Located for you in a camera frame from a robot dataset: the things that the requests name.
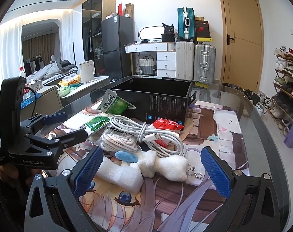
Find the glass tabletop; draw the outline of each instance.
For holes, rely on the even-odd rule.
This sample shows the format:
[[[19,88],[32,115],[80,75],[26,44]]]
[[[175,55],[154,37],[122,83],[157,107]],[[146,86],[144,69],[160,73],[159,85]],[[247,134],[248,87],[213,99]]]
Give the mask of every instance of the glass tabletop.
[[[81,97],[58,113],[67,113],[70,118],[85,109],[90,110],[103,97],[107,88],[133,77],[146,76],[120,79]],[[283,231],[290,210],[288,183],[279,153],[262,118],[248,98],[236,89],[196,83],[192,87],[194,91],[197,92],[196,100],[189,109],[184,131],[180,134],[192,158],[189,162],[204,172],[200,151],[204,146],[210,146],[232,169],[240,169],[246,175],[257,177],[269,173],[277,195]],[[38,135],[60,135],[60,130],[66,128],[69,127],[57,124],[42,129]],[[64,154],[71,161],[65,163],[65,156],[61,156],[65,164],[60,163],[54,173],[60,173],[69,165],[73,167],[78,157],[84,158],[86,154],[81,150],[81,147],[68,149]],[[208,177],[201,180],[189,177],[185,183],[170,182],[157,175],[153,179],[145,178],[138,195],[127,193],[131,197],[127,204],[118,201],[120,194],[124,194],[123,189],[96,179],[96,176],[93,181],[93,190],[80,197],[80,201],[92,220],[108,231],[114,231],[115,227],[123,228],[121,231],[125,232],[153,229],[172,231],[171,228],[177,227],[180,230],[173,231],[181,231],[183,225],[188,226],[187,231],[203,231],[225,200],[218,195]]]

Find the white cartoon ghost illustration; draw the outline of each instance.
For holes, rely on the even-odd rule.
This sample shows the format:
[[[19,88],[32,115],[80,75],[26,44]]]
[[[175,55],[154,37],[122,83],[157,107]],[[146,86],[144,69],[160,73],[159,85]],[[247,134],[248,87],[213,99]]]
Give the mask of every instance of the white cartoon ghost illustration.
[[[217,111],[214,113],[213,119],[218,124],[220,131],[241,133],[240,124],[235,112],[226,110]]]

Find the woven basket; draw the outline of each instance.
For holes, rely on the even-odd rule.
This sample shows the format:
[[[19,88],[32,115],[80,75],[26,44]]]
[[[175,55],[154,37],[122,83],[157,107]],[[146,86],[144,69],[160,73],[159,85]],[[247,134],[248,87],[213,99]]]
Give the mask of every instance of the woven basket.
[[[140,74],[141,75],[154,75],[154,69],[156,69],[156,63],[152,56],[145,56],[138,60]]]

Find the brown curtain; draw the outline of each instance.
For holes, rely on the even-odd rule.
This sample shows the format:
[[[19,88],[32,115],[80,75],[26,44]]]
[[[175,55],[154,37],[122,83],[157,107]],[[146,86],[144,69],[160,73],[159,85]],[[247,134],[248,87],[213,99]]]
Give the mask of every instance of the brown curtain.
[[[23,60],[41,55],[44,64],[50,63],[54,55],[55,33],[34,37],[22,42]]]

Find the black door handle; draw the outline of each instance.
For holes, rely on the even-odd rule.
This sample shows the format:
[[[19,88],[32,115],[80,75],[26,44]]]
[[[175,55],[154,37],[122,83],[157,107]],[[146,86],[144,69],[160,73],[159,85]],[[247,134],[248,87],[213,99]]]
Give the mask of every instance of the black door handle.
[[[230,40],[234,40],[234,38],[231,38],[229,34],[227,34],[227,45],[230,45]]]

